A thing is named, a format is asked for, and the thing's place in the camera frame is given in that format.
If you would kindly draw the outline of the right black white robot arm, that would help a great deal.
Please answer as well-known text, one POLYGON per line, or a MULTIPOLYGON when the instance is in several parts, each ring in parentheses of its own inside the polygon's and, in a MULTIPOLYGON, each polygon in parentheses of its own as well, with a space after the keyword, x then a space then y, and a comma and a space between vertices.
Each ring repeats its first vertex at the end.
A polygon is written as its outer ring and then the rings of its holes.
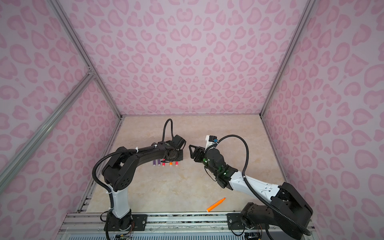
POLYGON ((247 194, 262 202, 261 205, 247 203, 241 211, 240 220, 245 228, 273 225, 296 240, 311 235, 308 224, 313 210, 293 185, 287 182, 268 184, 243 175, 228 165, 215 147, 206 150, 190 145, 189 150, 191 158, 202 163, 221 188, 247 194))

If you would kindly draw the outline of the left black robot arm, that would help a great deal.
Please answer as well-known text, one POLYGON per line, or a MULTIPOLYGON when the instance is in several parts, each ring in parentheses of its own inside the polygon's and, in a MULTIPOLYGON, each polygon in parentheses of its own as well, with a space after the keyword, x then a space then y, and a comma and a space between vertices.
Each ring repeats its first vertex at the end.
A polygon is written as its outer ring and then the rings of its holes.
POLYGON ((120 147, 95 164, 93 179, 107 190, 110 199, 105 232, 134 228, 135 220, 129 205, 128 186, 133 181, 137 167, 155 160, 161 160, 163 163, 182 161, 185 145, 186 140, 176 135, 169 141, 153 143, 145 148, 120 147))

